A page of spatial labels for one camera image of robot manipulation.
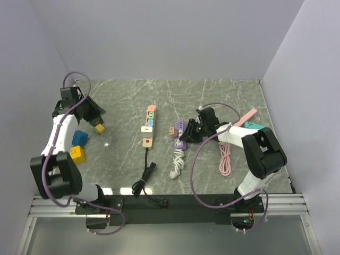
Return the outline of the purple power strip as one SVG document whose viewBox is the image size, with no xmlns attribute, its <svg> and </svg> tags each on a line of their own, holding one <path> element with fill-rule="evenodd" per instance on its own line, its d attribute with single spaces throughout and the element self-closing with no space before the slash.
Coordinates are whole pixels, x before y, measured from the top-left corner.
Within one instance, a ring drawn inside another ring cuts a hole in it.
<svg viewBox="0 0 340 255">
<path fill-rule="evenodd" d="M 187 127 L 186 122 L 184 120 L 178 120 L 175 122 L 174 127 L 177 130 L 177 136 L 174 138 L 174 149 L 186 150 L 186 142 L 180 140 L 181 135 Z"/>
</svg>

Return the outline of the small yellow plug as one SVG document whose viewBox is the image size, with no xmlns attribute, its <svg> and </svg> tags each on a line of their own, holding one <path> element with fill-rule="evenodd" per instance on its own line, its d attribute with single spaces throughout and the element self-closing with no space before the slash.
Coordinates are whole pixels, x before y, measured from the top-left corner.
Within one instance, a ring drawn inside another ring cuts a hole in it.
<svg viewBox="0 0 340 255">
<path fill-rule="evenodd" d="M 105 132 L 105 127 L 102 124 L 97 124 L 93 129 L 98 135 L 101 135 L 103 132 Z"/>
</svg>

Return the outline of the pink brown plug adapter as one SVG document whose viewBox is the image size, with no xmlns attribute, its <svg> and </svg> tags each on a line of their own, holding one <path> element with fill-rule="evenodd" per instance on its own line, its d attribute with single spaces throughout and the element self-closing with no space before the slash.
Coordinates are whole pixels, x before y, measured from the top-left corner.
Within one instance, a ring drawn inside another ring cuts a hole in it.
<svg viewBox="0 0 340 255">
<path fill-rule="evenodd" d="M 175 127 L 170 127 L 169 128 L 169 134 L 172 137 L 177 137 L 178 136 L 178 130 Z"/>
</svg>

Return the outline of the blue cube adapter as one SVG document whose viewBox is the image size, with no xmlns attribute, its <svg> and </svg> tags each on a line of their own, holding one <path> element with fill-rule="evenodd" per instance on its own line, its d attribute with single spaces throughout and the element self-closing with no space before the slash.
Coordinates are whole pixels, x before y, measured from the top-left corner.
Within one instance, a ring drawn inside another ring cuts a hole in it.
<svg viewBox="0 0 340 255">
<path fill-rule="evenodd" d="M 72 146 L 85 146 L 88 141 L 88 134 L 81 131 L 81 130 L 76 130 L 73 139 L 72 139 Z"/>
</svg>

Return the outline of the large yellow cube plug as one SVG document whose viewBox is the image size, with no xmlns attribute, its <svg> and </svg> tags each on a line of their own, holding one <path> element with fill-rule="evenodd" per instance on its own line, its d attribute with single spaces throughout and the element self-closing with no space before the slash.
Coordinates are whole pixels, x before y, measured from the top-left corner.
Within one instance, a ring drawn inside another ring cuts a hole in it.
<svg viewBox="0 0 340 255">
<path fill-rule="evenodd" d="M 70 150 L 70 155 L 73 161 L 76 164 L 82 163 L 86 161 L 86 157 L 84 151 L 81 146 L 74 146 Z"/>
</svg>

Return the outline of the beige power strip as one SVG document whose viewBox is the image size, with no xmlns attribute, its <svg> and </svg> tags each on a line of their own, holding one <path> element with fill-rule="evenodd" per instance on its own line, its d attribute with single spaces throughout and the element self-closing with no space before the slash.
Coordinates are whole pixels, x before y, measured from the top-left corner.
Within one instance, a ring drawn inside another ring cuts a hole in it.
<svg viewBox="0 0 340 255">
<path fill-rule="evenodd" d="M 151 149 L 153 147 L 155 123 L 156 123 L 156 106 L 149 105 L 147 108 L 145 124 L 141 127 L 140 130 L 143 137 L 142 146 L 144 148 Z"/>
</svg>

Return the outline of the pink power strip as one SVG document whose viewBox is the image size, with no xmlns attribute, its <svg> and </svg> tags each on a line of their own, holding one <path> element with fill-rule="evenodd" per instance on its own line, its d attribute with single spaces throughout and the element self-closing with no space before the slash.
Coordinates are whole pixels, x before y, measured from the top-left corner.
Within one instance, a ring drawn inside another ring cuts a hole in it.
<svg viewBox="0 0 340 255">
<path fill-rule="evenodd" d="M 242 116 L 240 120 L 234 124 L 234 126 L 241 127 L 245 122 L 249 121 L 256 113 L 257 109 L 255 108 L 251 109 L 244 116 Z"/>
</svg>

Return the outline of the teal power strip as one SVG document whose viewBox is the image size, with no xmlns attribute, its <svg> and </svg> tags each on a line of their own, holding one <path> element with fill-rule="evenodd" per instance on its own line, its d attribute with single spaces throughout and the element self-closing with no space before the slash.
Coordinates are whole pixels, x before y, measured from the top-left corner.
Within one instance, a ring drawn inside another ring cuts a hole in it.
<svg viewBox="0 0 340 255">
<path fill-rule="evenodd" d="M 263 126 L 261 124 L 246 121 L 246 122 L 244 122 L 243 127 L 246 128 L 246 129 L 261 130 L 265 126 Z"/>
</svg>

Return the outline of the dark green cube plug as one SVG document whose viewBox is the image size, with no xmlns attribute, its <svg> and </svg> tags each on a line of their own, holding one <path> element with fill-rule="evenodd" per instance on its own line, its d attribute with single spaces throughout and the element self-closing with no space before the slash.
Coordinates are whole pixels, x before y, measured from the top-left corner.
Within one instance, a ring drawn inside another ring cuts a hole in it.
<svg viewBox="0 0 340 255">
<path fill-rule="evenodd" d="M 97 126 L 98 124 L 103 124 L 103 119 L 102 117 L 99 115 L 95 118 L 93 118 L 92 120 L 89 121 L 89 124 L 93 127 Z"/>
</svg>

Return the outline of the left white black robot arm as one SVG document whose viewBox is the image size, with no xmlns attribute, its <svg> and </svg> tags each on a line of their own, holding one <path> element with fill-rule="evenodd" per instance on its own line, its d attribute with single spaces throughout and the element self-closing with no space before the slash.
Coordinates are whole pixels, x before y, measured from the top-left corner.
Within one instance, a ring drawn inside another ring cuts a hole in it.
<svg viewBox="0 0 340 255">
<path fill-rule="evenodd" d="M 60 92 L 48 143 L 40 156 L 31 158 L 30 169 L 43 199 L 76 199 L 87 202 L 87 207 L 98 214 L 106 207 L 103 190 L 98 184 L 83 181 L 70 152 L 80 121 L 85 120 L 93 127 L 103 124 L 101 116 L 105 110 L 91 97 L 84 96 L 79 87 L 62 88 Z"/>
</svg>

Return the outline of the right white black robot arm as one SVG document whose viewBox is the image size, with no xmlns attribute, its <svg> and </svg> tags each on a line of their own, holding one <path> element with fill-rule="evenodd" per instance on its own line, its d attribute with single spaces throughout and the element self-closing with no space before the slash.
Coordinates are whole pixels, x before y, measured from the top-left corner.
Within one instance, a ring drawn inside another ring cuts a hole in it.
<svg viewBox="0 0 340 255">
<path fill-rule="evenodd" d="M 197 113 L 199 121 L 189 119 L 179 140 L 204 144 L 206 137 L 207 141 L 229 143 L 244 150 L 249 171 L 229 204 L 237 211 L 245 212 L 252 205 L 251 199 L 259 195 L 270 177 L 287 164 L 285 152 L 268 127 L 252 130 L 232 122 L 220 122 L 211 107 L 197 109 Z"/>
</svg>

